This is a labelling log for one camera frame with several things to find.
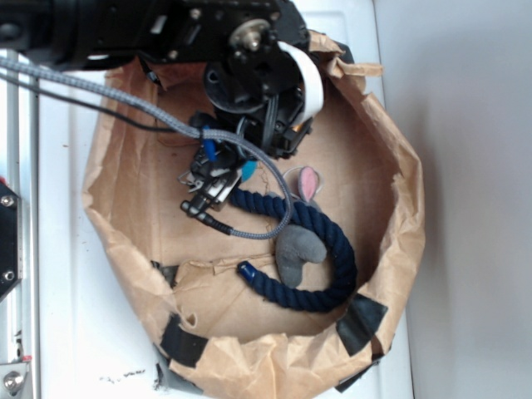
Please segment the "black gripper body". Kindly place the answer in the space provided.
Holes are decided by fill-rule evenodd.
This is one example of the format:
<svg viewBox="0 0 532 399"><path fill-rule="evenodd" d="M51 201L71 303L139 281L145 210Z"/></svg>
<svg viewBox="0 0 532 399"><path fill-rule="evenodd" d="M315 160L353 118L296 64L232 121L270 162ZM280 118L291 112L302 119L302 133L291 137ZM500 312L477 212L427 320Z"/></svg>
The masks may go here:
<svg viewBox="0 0 532 399"><path fill-rule="evenodd" d="M240 87L210 82L206 93L214 113L195 112L190 117L191 126L234 133L275 160L295 155L311 130L313 118L302 117L305 102L300 86L257 99Z"/></svg>

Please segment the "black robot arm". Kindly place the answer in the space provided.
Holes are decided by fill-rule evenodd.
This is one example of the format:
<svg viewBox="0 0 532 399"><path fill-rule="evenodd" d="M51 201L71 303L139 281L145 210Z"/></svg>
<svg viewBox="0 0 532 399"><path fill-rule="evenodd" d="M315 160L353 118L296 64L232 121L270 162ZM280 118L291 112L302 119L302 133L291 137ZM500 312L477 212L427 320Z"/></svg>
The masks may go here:
<svg viewBox="0 0 532 399"><path fill-rule="evenodd" d="M138 59L202 63L219 124L269 156L295 154L312 115L303 97L310 34L290 1L4 1L1 46L58 71Z"/></svg>

